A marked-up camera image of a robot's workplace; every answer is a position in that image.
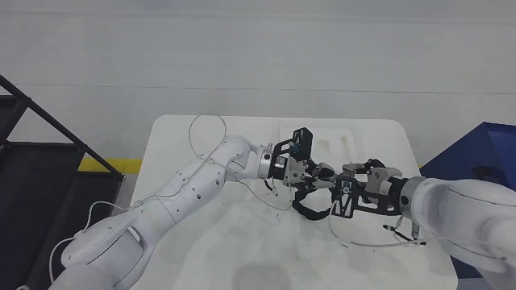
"cable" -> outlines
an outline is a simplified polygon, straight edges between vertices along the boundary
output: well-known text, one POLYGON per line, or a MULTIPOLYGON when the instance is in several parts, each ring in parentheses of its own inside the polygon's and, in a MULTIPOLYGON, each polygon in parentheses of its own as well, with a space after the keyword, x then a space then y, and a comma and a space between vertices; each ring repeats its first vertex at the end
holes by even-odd
POLYGON ((54 248, 52 249, 52 252, 50 252, 50 258, 48 258, 48 274, 49 274, 49 276, 50 276, 50 282, 51 282, 51 284, 53 284, 53 283, 54 283, 54 274, 53 274, 53 272, 52 272, 52 259, 53 259, 53 257, 54 257, 54 252, 57 250, 57 247, 58 247, 59 245, 63 244, 64 242, 74 240, 77 236, 79 236, 79 235, 81 235, 81 234, 85 233, 85 232, 88 230, 88 228, 89 228, 89 224, 91 223, 91 213, 92 213, 92 211, 93 211, 93 209, 94 209, 94 206, 95 206, 95 205, 97 205, 97 204, 106 204, 106 205, 110 205, 110 206, 113 206, 113 207, 115 207, 115 208, 117 208, 117 209, 121 209, 121 210, 123 210, 123 211, 128 211, 129 209, 134 209, 135 207, 138 207, 138 206, 140 206, 140 205, 141 205, 141 204, 139 204, 138 202, 136 202, 133 206, 131 206, 131 207, 129 207, 129 208, 126 208, 126 209, 124 209, 123 207, 120 207, 120 206, 118 206, 118 205, 116 205, 116 204, 110 203, 109 201, 95 201, 95 202, 94 202, 94 203, 89 207, 89 211, 88 211, 88 220, 86 221, 86 225, 85 225, 84 229, 79 230, 79 231, 78 231, 77 233, 75 233, 75 235, 74 235, 74 236, 72 236, 71 238, 65 238, 64 240, 59 241, 59 242, 54 246, 54 248))
POLYGON ((397 242, 397 243, 386 243, 386 244, 366 244, 366 243, 360 243, 355 241, 344 241, 342 240, 336 232, 333 231, 333 228, 331 228, 331 217, 333 216, 333 209, 337 205, 339 200, 336 200, 333 202, 333 204, 330 207, 330 215, 328 215, 328 228, 330 229, 330 232, 335 236, 344 247, 349 247, 349 244, 356 245, 358 247, 402 247, 409 244, 421 244, 421 242, 425 242, 423 240, 414 240, 414 241, 405 241, 405 242, 397 242))
POLYGON ((54 283, 54 273, 52 272, 52 258, 54 257, 54 252, 56 251, 59 245, 67 241, 72 241, 73 239, 75 239, 75 235, 71 238, 65 238, 64 240, 59 241, 52 249, 52 252, 50 252, 50 258, 48 259, 48 274, 50 275, 50 282, 52 284, 54 283))
POLYGON ((366 244, 366 243, 355 242, 355 241, 344 241, 331 228, 331 216, 332 216, 331 214, 333 213, 333 209, 334 209, 334 207, 335 207, 335 205, 337 204, 338 201, 339 200, 334 201, 333 204, 331 205, 330 215, 328 215, 328 227, 330 229, 330 232, 341 242, 341 245, 343 245, 344 247, 349 247, 349 244, 353 244, 353 245, 356 245, 358 247, 375 247, 375 248, 378 248, 378 247, 403 247, 403 246, 407 246, 407 245, 423 245, 423 244, 427 244, 428 241, 430 241, 430 240, 447 240, 447 241, 450 241, 450 242, 461 242, 461 243, 469 243, 469 244, 482 244, 482 245, 485 245, 485 246, 497 248, 498 250, 501 250, 501 251, 509 252, 512 255, 516 255, 516 252, 514 252, 514 250, 506 249, 506 248, 504 248, 502 246, 498 246, 496 244, 492 244, 491 242, 485 242, 485 241, 481 241, 481 240, 470 240, 470 239, 456 238, 456 237, 448 237, 448 236, 438 236, 438 237, 430 237, 430 238, 419 238, 419 239, 416 239, 414 241, 397 242, 397 243, 386 243, 386 244, 366 244))
POLYGON ((226 136, 227 136, 227 124, 226 122, 224 121, 224 119, 217 115, 217 114, 210 114, 210 113, 206 113, 206 114, 199 114, 197 117, 193 118, 192 122, 190 123, 190 126, 188 128, 188 143, 190 145, 190 149, 192 150, 192 152, 195 154, 196 157, 198 157, 199 159, 203 160, 202 164, 195 170, 195 172, 192 173, 192 175, 190 175, 190 177, 188 178, 185 178, 184 179, 184 182, 185 183, 182 183, 181 184, 181 187, 177 190, 177 192, 175 192, 174 194, 170 194, 170 195, 156 195, 156 194, 152 194, 150 197, 154 196, 154 197, 161 197, 161 198, 170 198, 170 197, 174 197, 176 196, 178 193, 181 192, 181 190, 183 189, 183 187, 185 187, 189 182, 190 180, 192 179, 192 177, 198 173, 199 170, 201 170, 201 168, 206 164, 206 163, 209 163, 209 164, 217 164, 219 166, 222 166, 223 168, 227 169, 227 170, 230 170, 229 168, 227 168, 226 166, 222 165, 222 164, 218 164, 218 163, 215 163, 213 160, 208 160, 210 159, 211 155, 213 155, 217 149, 224 143, 224 140, 226 139, 226 136), (211 115, 211 116, 214 116, 214 117, 217 117, 224 125, 224 136, 223 138, 220 140, 220 142, 218 143, 217 147, 215 147, 211 152, 210 154, 207 156, 207 159, 205 158, 202 158, 202 155, 199 155, 197 153, 197 151, 195 150, 194 148, 194 145, 192 144, 192 127, 194 126, 194 123, 197 121, 197 119, 199 119, 200 117, 204 116, 204 115, 211 115))
POLYGON ((263 200, 262 198, 260 198, 258 195, 256 195, 256 193, 251 189, 251 187, 249 187, 249 185, 245 184, 243 181, 239 180, 239 178, 236 176, 236 174, 233 172, 233 170, 229 167, 227 167, 226 165, 224 164, 220 164, 220 163, 217 163, 216 161, 214 161, 213 159, 211 159, 211 156, 217 151, 217 149, 224 143, 224 140, 226 139, 226 136, 227 136, 227 124, 226 122, 224 121, 224 119, 222 117, 220 117, 219 115, 217 114, 210 114, 210 113, 206 113, 206 114, 199 114, 198 116, 196 116, 192 122, 190 123, 190 126, 189 126, 189 129, 188 129, 188 142, 189 142, 189 145, 190 145, 190 149, 192 150, 192 152, 200 159, 202 160, 202 164, 195 170, 195 172, 193 172, 192 175, 190 175, 190 177, 188 178, 185 178, 185 183, 181 184, 181 187, 177 190, 177 192, 175 192, 174 194, 169 194, 169 195, 156 195, 156 194, 152 194, 150 197, 147 197, 147 198, 144 198, 142 201, 139 201, 140 203, 143 203, 143 201, 146 201, 148 198, 151 198, 151 197, 156 197, 156 198, 170 198, 170 197, 174 197, 176 196, 177 194, 179 194, 179 192, 183 189, 184 186, 186 186, 190 180, 192 179, 192 177, 204 166, 204 164, 208 163, 208 164, 216 164, 226 170, 228 170, 228 172, 230 174, 233 175, 233 177, 235 178, 235 181, 237 183, 240 183, 242 185, 244 185, 247 189, 249 189, 249 192, 251 192, 251 194, 256 197, 258 200, 260 200, 262 203, 266 204, 267 206, 270 206, 274 209, 277 209, 277 210, 281 210, 281 211, 285 211, 285 210, 289 210, 291 207, 292 207, 292 185, 290 183, 290 177, 289 177, 289 162, 287 162, 287 167, 286 167, 286 175, 287 175, 287 181, 289 182, 289 193, 290 193, 290 197, 289 197, 289 200, 290 200, 290 204, 287 208, 279 208, 279 207, 276 207, 275 205, 272 205, 270 203, 268 203, 267 201, 263 200), (194 144, 192 143, 192 127, 194 126, 194 123, 197 121, 198 118, 202 117, 202 116, 205 116, 205 115, 211 115, 211 116, 214 116, 214 117, 217 117, 224 125, 224 136, 223 138, 220 140, 220 143, 218 143, 217 147, 215 147, 215 149, 213 149, 210 154, 206 157, 206 158, 203 158, 202 155, 199 155, 199 153, 195 150, 194 148, 194 144))

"gray floor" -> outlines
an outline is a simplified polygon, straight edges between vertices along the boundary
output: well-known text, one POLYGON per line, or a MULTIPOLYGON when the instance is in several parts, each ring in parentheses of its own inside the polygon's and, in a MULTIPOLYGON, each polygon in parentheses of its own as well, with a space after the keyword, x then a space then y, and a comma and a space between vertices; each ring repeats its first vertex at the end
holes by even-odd
POLYGON ((515 24, 516 0, 0 0, 0 73, 106 157, 213 112, 390 118, 424 164, 516 123, 515 24))

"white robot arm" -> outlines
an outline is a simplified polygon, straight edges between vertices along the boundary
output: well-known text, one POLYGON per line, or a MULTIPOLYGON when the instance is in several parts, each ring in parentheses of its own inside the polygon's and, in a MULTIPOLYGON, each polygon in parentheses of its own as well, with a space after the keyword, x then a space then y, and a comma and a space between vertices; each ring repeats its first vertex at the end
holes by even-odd
POLYGON ((61 262, 66 269, 51 290, 129 289, 144 273, 161 238, 217 196, 226 181, 271 177, 297 189, 292 207, 310 220, 352 218, 355 210, 402 215, 412 220, 414 239, 422 227, 495 288, 516 289, 514 191, 480 180, 403 178, 399 170, 375 159, 345 164, 343 172, 335 174, 327 164, 312 161, 311 140, 312 134, 302 128, 270 151, 228 135, 207 162, 192 160, 140 205, 80 232, 65 248, 61 262), (253 164, 248 163, 251 152, 256 154, 253 164), (285 174, 287 164, 290 177, 285 174), (366 175, 368 181, 358 181, 356 174, 366 175), (329 189, 334 206, 339 206, 322 212, 303 206, 301 201, 318 189, 329 189))
POLYGON ((269 167, 269 150, 228 135, 208 162, 192 160, 141 205, 79 232, 64 249, 65 270, 50 289, 129 289, 169 230, 217 196, 226 181, 266 178, 269 167), (254 164, 248 164, 251 152, 254 164))
POLYGON ((481 180, 412 178, 401 195, 404 217, 441 238, 449 255, 476 267, 496 289, 516 289, 513 190, 481 180))

